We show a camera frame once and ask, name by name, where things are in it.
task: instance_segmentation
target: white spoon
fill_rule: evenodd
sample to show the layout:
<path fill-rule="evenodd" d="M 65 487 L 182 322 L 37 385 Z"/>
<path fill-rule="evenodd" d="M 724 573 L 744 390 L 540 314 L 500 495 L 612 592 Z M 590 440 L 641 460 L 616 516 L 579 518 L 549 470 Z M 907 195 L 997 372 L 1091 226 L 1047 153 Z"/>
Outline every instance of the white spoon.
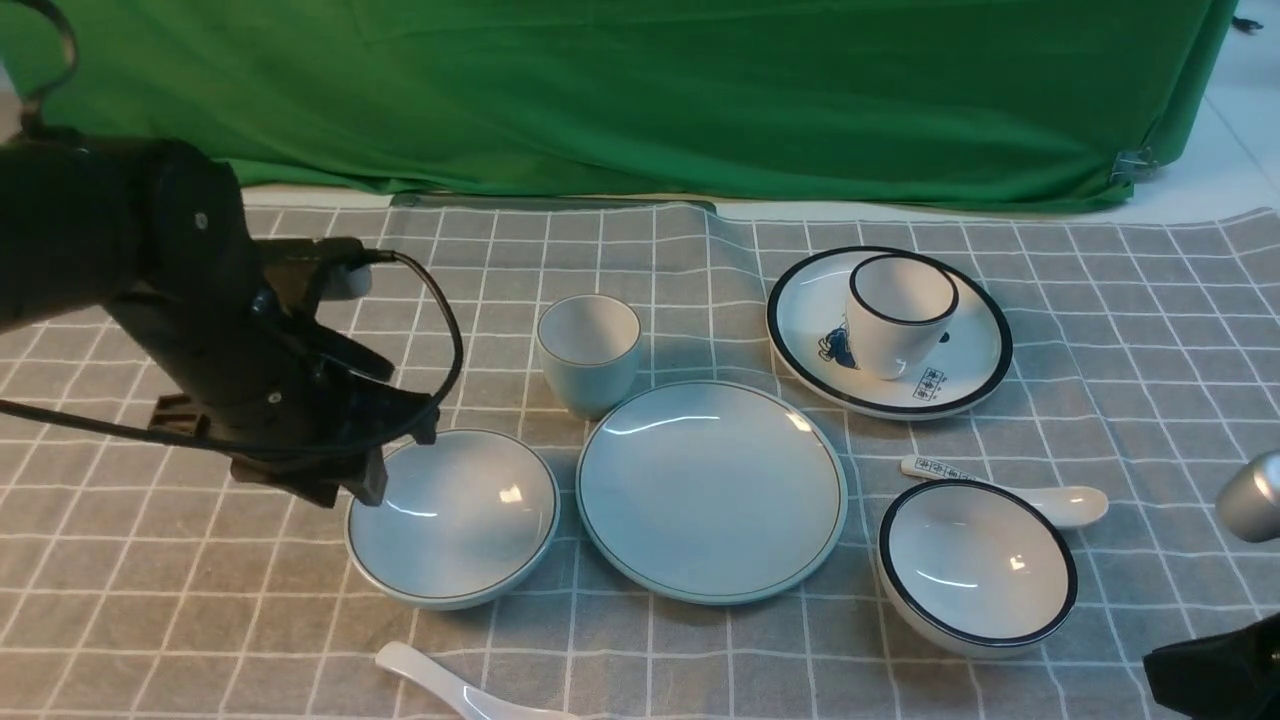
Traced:
<path fill-rule="evenodd" d="M 576 715 L 568 712 L 538 710 L 498 700 L 466 684 L 430 657 L 401 642 L 387 643 L 378 651 L 374 662 L 434 693 L 465 720 L 577 720 Z"/>
<path fill-rule="evenodd" d="M 959 479 L 989 483 L 989 480 L 975 478 L 964 470 L 947 465 L 946 462 L 938 462 L 937 460 L 929 460 L 928 457 L 920 457 L 919 455 L 908 455 L 902 459 L 899 468 L 902 470 L 904 475 L 924 478 L 927 480 Z M 1107 500 L 1107 495 L 1105 492 L 1083 486 L 1069 486 L 1065 488 L 1000 487 L 1001 489 L 1006 489 L 1025 500 L 1028 505 L 1039 510 L 1055 528 L 1064 530 L 1083 528 L 1097 523 L 1103 515 L 1107 514 L 1107 507 L 1110 506 L 1110 501 Z"/>

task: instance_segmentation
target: green cloth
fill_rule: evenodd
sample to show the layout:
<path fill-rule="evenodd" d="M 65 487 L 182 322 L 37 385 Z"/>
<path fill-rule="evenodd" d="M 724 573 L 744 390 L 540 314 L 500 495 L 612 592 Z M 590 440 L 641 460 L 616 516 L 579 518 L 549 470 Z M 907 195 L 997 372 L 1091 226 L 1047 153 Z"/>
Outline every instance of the green cloth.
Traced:
<path fill-rule="evenodd" d="M 1234 4 L 59 0 L 47 115 L 246 184 L 1082 211 L 1180 152 Z M 0 47 L 19 90 L 61 64 L 3 1 Z"/>

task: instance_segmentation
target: plaid tablecloth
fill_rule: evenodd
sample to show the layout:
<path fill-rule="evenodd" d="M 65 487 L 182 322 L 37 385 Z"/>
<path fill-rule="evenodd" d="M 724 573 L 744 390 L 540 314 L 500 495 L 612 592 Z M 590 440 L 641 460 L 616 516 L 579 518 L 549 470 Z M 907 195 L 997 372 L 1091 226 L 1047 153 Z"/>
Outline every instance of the plaid tablecloth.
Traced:
<path fill-rule="evenodd" d="M 1280 543 L 1212 516 L 1219 487 L 1280 445 L 1280 218 L 1188 227 L 730 223 L 667 205 L 581 213 L 250 213 L 259 236 L 356 234 L 428 261 L 467 369 L 444 425 L 541 452 L 566 512 L 517 592 L 415 611 L 355 571 L 342 511 L 242 487 L 220 456 L 0 419 L 0 717 L 449 716 L 376 670 L 407 641 L 511 700 L 588 717 L 1170 717 L 1144 652 L 1280 610 Z M 970 413 L 901 424 L 846 413 L 773 357 L 764 301 L 805 255 L 874 243 L 972 274 L 1004 306 L 1014 366 Z M 718 378 L 778 393 L 836 445 L 850 519 L 801 588 L 745 607 L 657 598 L 582 537 L 573 466 L 588 427 L 561 410 L 531 329 L 561 297 L 605 292 L 645 324 L 637 389 Z M 323 309 L 434 388 L 443 323 L 407 272 Z M 99 311 L 0 336 L 0 395 L 145 423 L 172 384 Z M 918 638 L 877 587 L 874 530 L 906 454 L 1019 487 L 1088 484 L 1110 515 L 1068 539 L 1079 603 L 1041 651 L 970 662 Z"/>

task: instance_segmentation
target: cable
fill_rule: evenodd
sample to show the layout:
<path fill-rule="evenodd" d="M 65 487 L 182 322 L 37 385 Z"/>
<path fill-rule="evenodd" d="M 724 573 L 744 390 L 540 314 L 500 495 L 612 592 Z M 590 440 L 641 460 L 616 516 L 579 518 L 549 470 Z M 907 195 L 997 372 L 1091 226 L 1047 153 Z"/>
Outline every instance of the cable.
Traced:
<path fill-rule="evenodd" d="M 357 452 L 364 452 L 370 447 L 376 447 L 387 445 L 397 438 L 410 434 L 417 425 L 431 413 L 436 410 L 453 386 L 457 384 L 458 377 L 462 374 L 462 331 L 458 328 L 458 319 L 453 315 L 453 309 L 449 306 L 448 300 L 444 299 L 444 291 L 431 277 L 431 273 L 426 272 L 417 260 L 397 252 L 394 250 L 370 250 L 366 255 L 370 264 L 372 263 L 401 263 L 407 265 L 410 270 L 413 272 L 426 284 L 426 290 L 435 299 L 435 302 L 440 306 L 440 314 L 444 315 L 444 324 L 449 329 L 449 338 L 453 341 L 453 361 L 449 365 L 449 372 L 444 375 L 444 380 L 440 382 L 440 387 L 431 396 L 422 409 L 415 414 L 412 418 L 401 423 L 399 425 L 384 430 L 376 436 L 364 438 L 360 441 L 348 441 L 343 443 L 332 445 L 306 445 L 306 446 L 273 446 L 273 445 L 252 445 L 232 441 L 220 439 L 207 439 L 207 438 L 192 438 L 186 436 L 179 436 L 174 433 L 165 433 L 160 430 L 152 430 L 147 428 L 134 428 L 132 425 L 120 425 L 116 423 L 109 423 L 106 420 L 95 420 L 92 418 L 82 418 L 79 415 L 72 415 L 68 413 L 61 413 L 59 410 L 46 410 L 44 407 L 35 407 L 31 405 L 23 405 L 20 402 L 13 402 L 9 400 L 0 400 L 0 413 L 6 415 L 13 415 L 15 418 L 23 418 L 26 420 L 33 420 L 36 423 L 49 423 L 51 425 L 61 425 L 64 428 L 72 428 L 77 430 L 84 430 L 91 433 L 101 433 L 111 437 L 132 439 L 138 442 L 151 442 L 157 445 L 168 445 L 173 447 L 189 447 L 195 450 L 210 450 L 214 452 L 234 452 L 241 455 L 352 455 Z"/>
<path fill-rule="evenodd" d="M 72 29 L 67 15 L 54 5 L 51 0 L 13 0 L 14 3 L 35 10 L 45 17 L 58 31 L 58 37 L 63 41 L 63 58 L 67 60 L 67 69 L 56 78 L 32 90 L 22 101 L 22 131 L 29 136 L 37 136 L 45 129 L 42 115 L 45 100 L 55 90 L 67 85 L 79 68 L 79 51 L 77 50 L 76 31 Z"/>

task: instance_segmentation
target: cup with black rim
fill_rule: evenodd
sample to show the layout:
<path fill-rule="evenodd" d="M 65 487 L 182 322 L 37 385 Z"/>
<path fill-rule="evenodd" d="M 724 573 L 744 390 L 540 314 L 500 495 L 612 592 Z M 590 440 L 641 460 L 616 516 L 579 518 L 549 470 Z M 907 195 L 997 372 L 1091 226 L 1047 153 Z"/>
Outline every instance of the cup with black rim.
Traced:
<path fill-rule="evenodd" d="M 627 398 L 640 369 L 640 316 L 607 295 L 575 295 L 538 320 L 538 360 L 561 405 L 599 420 Z"/>
<path fill-rule="evenodd" d="M 884 380 L 906 374 L 942 340 L 960 291 L 941 264 L 886 252 L 849 274 L 845 323 L 858 368 Z"/>

